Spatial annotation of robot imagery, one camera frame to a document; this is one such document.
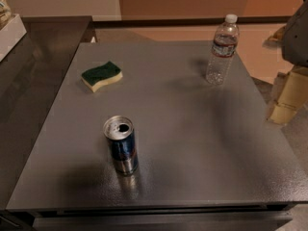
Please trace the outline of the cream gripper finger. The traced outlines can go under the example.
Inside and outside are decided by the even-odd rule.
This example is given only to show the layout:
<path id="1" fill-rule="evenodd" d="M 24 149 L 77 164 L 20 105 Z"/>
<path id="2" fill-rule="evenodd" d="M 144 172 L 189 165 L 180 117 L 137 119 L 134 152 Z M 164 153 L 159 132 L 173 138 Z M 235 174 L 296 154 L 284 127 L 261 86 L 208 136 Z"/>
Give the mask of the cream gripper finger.
<path id="1" fill-rule="evenodd" d="M 268 120 L 288 123 L 308 101 L 308 68 L 294 66 L 287 74 L 279 72 L 271 90 Z"/>
<path id="2" fill-rule="evenodd" d="M 285 33 L 285 29 L 285 26 L 279 28 L 273 35 L 269 37 L 269 41 L 281 42 Z"/>

